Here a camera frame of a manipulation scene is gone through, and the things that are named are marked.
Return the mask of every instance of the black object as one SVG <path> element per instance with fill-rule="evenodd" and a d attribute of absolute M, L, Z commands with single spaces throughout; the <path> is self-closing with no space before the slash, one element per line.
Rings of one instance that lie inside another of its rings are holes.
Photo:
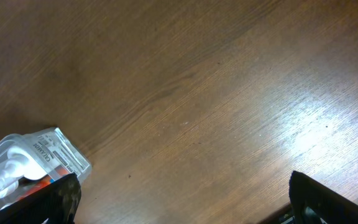
<path fill-rule="evenodd" d="M 301 172 L 292 173 L 290 201 L 262 223 L 358 224 L 358 205 Z"/>
<path fill-rule="evenodd" d="M 0 211 L 0 224 L 74 224 L 81 200 L 75 174 L 68 174 Z"/>

